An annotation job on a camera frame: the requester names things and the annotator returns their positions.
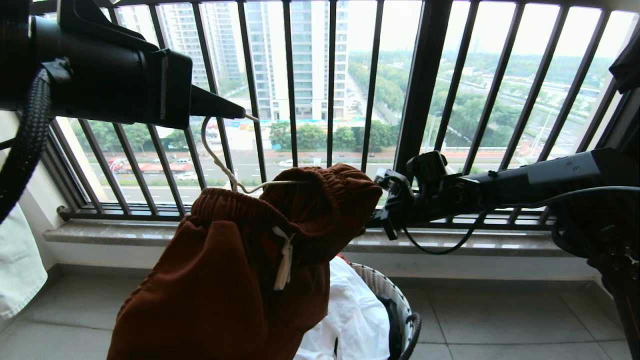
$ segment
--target white car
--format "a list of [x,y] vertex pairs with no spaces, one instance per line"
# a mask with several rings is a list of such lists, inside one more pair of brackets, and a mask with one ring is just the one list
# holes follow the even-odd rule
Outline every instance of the white car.
[[279,167],[293,167],[293,160],[289,159],[289,160],[282,160],[281,162],[278,163]]
[[178,174],[178,176],[176,176],[175,178],[178,180],[197,180],[198,176],[193,171],[189,171]]

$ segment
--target wicker basket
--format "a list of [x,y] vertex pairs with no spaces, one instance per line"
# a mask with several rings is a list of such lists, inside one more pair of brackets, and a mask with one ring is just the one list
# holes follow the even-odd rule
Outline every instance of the wicker basket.
[[418,313],[411,311],[411,306],[400,289],[388,277],[381,272],[362,264],[351,263],[351,267],[364,280],[368,287],[376,295],[390,298],[397,304],[398,316],[406,319],[402,332],[402,354],[400,360],[407,360],[411,357],[415,344],[418,342],[422,321]]

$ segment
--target gray floor tile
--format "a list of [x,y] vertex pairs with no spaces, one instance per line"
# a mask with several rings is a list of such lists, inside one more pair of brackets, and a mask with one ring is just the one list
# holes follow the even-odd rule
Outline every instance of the gray floor tile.
[[560,296],[596,340],[624,340],[625,333],[583,291]]
[[597,343],[449,345],[453,360],[609,360]]
[[422,319],[422,330],[420,330],[420,343],[444,343],[444,336],[440,330],[440,325],[436,319],[431,304],[429,294],[425,289],[402,289],[403,294],[409,300],[411,310],[420,314]]
[[61,278],[23,314],[27,320],[94,329],[113,329],[138,278],[70,275]]
[[444,344],[416,344],[411,358],[414,360],[452,360],[449,348]]
[[430,291],[447,343],[592,341],[555,293]]
[[2,360],[104,360],[111,331],[19,320],[0,336]]
[[627,341],[603,341],[599,343],[611,360],[631,360]]

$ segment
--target white cloth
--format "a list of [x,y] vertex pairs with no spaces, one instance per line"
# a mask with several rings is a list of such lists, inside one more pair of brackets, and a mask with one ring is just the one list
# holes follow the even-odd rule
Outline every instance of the white cloth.
[[[389,318],[385,306],[341,258],[329,262],[328,314],[302,337],[294,360],[386,360]],[[337,357],[333,354],[338,339]]]
[[16,204],[0,224],[0,320],[19,313],[46,281],[36,241]]

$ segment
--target wire hanger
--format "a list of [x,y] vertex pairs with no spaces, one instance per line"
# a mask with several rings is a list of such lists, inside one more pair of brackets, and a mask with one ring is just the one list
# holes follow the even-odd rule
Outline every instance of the wire hanger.
[[[251,116],[249,114],[245,114],[245,117],[247,119],[252,120],[253,122],[259,122],[260,120],[257,117]],[[207,137],[206,137],[206,131],[207,131],[207,125],[209,124],[209,120],[211,120],[210,117],[206,117],[204,119],[204,121],[202,122],[202,128],[200,130],[200,138],[202,140],[202,145],[204,145],[204,148],[207,149],[207,152],[209,153],[209,155],[211,155],[211,157],[213,157],[213,162],[216,164],[217,167],[220,168],[220,170],[222,170],[222,172],[225,173],[225,175],[229,178],[229,182],[231,183],[231,190],[233,192],[238,192],[238,187],[240,187],[240,189],[242,189],[242,191],[244,193],[253,193],[256,192],[258,189],[261,189],[267,185],[288,185],[288,184],[307,184],[307,181],[300,181],[300,180],[286,180],[286,181],[267,181],[266,183],[262,183],[258,186],[256,186],[254,189],[252,190],[247,190],[244,185],[242,183],[240,183],[236,176],[233,174],[233,172],[231,170],[229,170],[225,164],[222,163],[222,161],[220,161],[220,159],[217,157],[216,153],[213,152],[213,150],[211,150],[211,148],[209,147],[209,144],[207,143]]]

